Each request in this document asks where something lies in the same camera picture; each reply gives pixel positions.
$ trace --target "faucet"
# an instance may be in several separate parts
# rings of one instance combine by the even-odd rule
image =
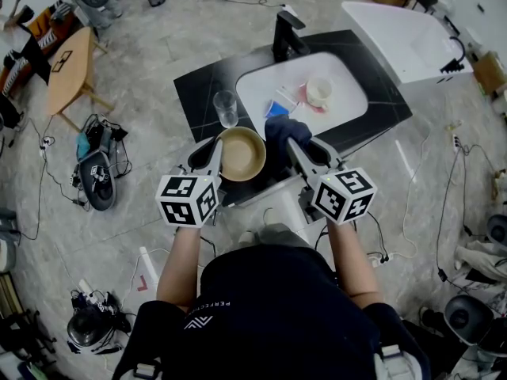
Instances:
[[[463,45],[463,42],[461,42],[459,40],[459,38],[456,36],[450,36],[449,39],[456,41],[461,46],[463,53],[461,55],[461,58],[459,58],[459,59],[453,58],[451,60],[451,62],[449,62],[442,69],[440,69],[441,73],[445,72],[447,74],[451,73],[451,72],[457,72],[457,71],[463,70],[465,68],[465,66],[461,63],[463,61],[463,59],[465,59],[465,46]]]
[[[306,25],[288,11],[282,10],[276,15],[275,40],[273,41],[273,55],[276,62],[288,59],[289,47],[297,55],[308,55],[310,48],[292,29],[303,29]]]

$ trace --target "black t-shirt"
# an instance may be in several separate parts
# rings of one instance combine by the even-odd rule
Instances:
[[[188,314],[143,304],[113,379],[157,357],[163,378],[375,378],[373,355],[392,344],[430,378],[390,306],[359,309],[313,249],[259,245],[213,260]]]

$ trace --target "drinking glass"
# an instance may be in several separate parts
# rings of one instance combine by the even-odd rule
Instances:
[[[229,90],[219,91],[213,97],[213,105],[223,127],[231,128],[238,124],[238,103],[234,93]]]

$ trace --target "white cup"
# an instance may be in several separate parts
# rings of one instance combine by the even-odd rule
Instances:
[[[311,78],[307,82],[308,104],[314,107],[325,108],[332,92],[333,86],[326,79]]]

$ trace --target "beige bowl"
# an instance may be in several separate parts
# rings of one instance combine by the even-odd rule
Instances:
[[[266,148],[257,132],[245,127],[226,129],[223,141],[222,175],[230,181],[256,177],[266,162]]]

